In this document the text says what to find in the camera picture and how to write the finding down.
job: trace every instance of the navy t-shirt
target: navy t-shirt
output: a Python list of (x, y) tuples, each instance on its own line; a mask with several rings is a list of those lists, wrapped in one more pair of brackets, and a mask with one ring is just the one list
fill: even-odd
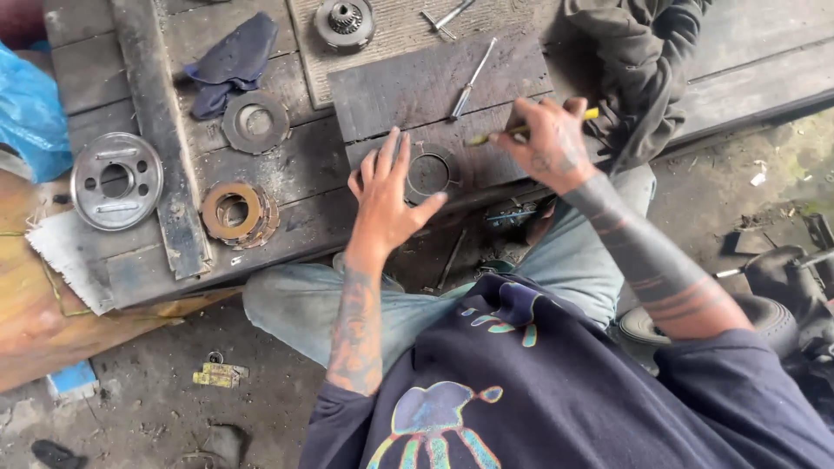
[(834, 468), (834, 436), (753, 332), (676, 342), (655, 378), (574, 304), (485, 275), (375, 396), (324, 383), (302, 468)]

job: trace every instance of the jeans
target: jeans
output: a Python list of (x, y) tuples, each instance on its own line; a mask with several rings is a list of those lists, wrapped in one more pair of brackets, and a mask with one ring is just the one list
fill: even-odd
[[(646, 215), (656, 185), (648, 165), (618, 174), (611, 183), (634, 211)], [(557, 205), (555, 217), (559, 211)], [(566, 208), (513, 273), (573, 302), (602, 328), (614, 319), (623, 275), (590, 222), (576, 209)], [(382, 291), (384, 371), (422, 330), (452, 311), (465, 290), (446, 297)], [(252, 275), (246, 283), (244, 309), (252, 324), (327, 366), (331, 325), (341, 294), (342, 275), (328, 266), (276, 265)]]

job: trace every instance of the yellow pencil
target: yellow pencil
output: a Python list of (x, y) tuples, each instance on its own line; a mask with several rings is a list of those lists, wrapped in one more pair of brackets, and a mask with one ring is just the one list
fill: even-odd
[[(583, 117), (583, 119), (584, 120), (589, 120), (589, 119), (596, 119), (598, 117), (600, 117), (600, 109), (599, 108), (590, 108), (587, 111), (585, 111), (585, 116)], [(524, 132), (530, 132), (530, 127), (526, 126), (526, 125), (522, 125), (520, 127), (516, 127), (515, 129), (510, 129), (510, 130), (507, 131), (507, 133), (510, 134), (510, 135), (523, 134)], [(466, 146), (467, 147), (476, 147), (478, 145), (483, 145), (483, 144), (487, 143), (488, 141), (490, 141), (489, 134), (487, 134), (487, 135), (478, 135), (478, 136), (473, 137), (472, 139), (470, 139), (470, 141), (466, 142)]]

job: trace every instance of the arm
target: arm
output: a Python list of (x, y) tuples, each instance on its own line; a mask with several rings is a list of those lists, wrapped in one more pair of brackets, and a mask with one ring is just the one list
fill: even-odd
[(651, 319), (671, 339), (752, 330), (736, 302), (654, 225), (627, 207), (588, 160), (581, 132), (586, 105), (581, 98), (569, 99), (564, 108), (548, 98), (539, 104), (517, 99), (515, 112), (530, 126), (529, 142), (506, 133), (493, 134), (490, 140), (590, 221)]
[(372, 151), (362, 162), (361, 170), (351, 173), (348, 179), (348, 186), (359, 201), (359, 212), (344, 252), (344, 288), (333, 324), (325, 379), (364, 396), (374, 394), (382, 381), (379, 282), (385, 260), (446, 201), (446, 194), (438, 193), (413, 209), (405, 204), (411, 142), (409, 135), (404, 134), (392, 168), (398, 135), (399, 129), (393, 128), (379, 150), (379, 160), (376, 150)]

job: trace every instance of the tire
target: tire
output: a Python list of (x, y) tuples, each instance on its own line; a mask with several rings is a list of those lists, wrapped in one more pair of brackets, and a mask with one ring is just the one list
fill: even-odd
[[(759, 336), (784, 358), (798, 346), (799, 327), (790, 311), (780, 303), (755, 295), (733, 295)], [(620, 332), (629, 340), (649, 345), (669, 345), (671, 340), (655, 328), (642, 306), (623, 315)]]

